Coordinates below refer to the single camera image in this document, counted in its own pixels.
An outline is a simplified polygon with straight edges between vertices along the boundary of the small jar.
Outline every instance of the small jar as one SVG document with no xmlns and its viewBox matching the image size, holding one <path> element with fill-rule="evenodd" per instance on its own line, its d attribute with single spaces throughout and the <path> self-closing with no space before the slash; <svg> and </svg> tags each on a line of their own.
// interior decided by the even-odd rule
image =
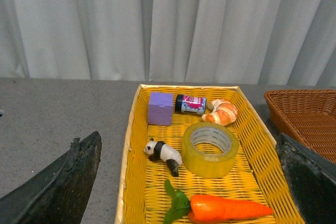
<svg viewBox="0 0 336 224">
<path fill-rule="evenodd" d="M 191 112 L 204 114 L 206 109 L 205 97 L 191 97 L 185 94 L 178 94 L 175 101 L 175 112 Z"/>
</svg>

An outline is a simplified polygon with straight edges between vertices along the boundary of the carrot leaf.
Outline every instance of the carrot leaf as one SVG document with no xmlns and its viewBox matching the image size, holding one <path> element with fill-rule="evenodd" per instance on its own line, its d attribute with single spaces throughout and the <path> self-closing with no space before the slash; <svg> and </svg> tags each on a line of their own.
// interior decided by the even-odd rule
<svg viewBox="0 0 336 224">
<path fill-rule="evenodd" d="M 171 224 L 191 211 L 190 201 L 181 190 L 175 191 L 168 179 L 164 182 L 164 186 L 167 194 L 172 197 L 172 207 L 166 213 L 163 224 Z"/>
<path fill-rule="evenodd" d="M 172 197 L 175 198 L 176 197 L 176 192 L 174 190 L 174 187 L 172 186 L 172 184 L 170 184 L 170 180 L 167 179 L 164 182 L 164 189 L 166 190 L 167 194 Z"/>
</svg>

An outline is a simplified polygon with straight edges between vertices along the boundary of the toy carrot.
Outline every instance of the toy carrot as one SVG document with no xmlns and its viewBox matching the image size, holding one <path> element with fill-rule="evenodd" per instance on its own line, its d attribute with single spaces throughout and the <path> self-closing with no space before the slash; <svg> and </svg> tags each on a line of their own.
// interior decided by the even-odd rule
<svg viewBox="0 0 336 224">
<path fill-rule="evenodd" d="M 193 195 L 190 201 L 183 192 L 174 188 L 167 179 L 166 192 L 172 197 L 172 207 L 163 223 L 171 224 L 185 215 L 198 224 L 217 223 L 226 220 L 246 220 L 271 215 L 273 210 L 263 204 L 239 199 L 225 199 L 213 195 Z"/>
</svg>

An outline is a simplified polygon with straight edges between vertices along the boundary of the toy croissant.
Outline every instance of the toy croissant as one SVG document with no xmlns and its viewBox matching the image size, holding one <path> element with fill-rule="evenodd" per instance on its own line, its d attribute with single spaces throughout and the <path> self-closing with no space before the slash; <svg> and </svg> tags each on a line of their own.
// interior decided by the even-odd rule
<svg viewBox="0 0 336 224">
<path fill-rule="evenodd" d="M 238 109 L 229 100 L 213 100 L 207 106 L 213 111 L 211 114 L 202 115 L 204 122 L 213 122 L 225 126 L 237 119 Z"/>
</svg>

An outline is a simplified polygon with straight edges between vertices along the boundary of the toy panda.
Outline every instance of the toy panda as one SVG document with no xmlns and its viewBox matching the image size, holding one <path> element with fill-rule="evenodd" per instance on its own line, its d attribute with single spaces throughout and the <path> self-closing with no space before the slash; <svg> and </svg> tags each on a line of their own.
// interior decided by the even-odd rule
<svg viewBox="0 0 336 224">
<path fill-rule="evenodd" d="M 167 145 L 164 141 L 156 142 L 153 138 L 151 138 L 143 151 L 149 154 L 150 161 L 155 162 L 159 159 L 165 161 L 172 176 L 178 177 L 179 170 L 177 167 L 182 165 L 183 162 L 180 153 L 173 147 Z"/>
</svg>

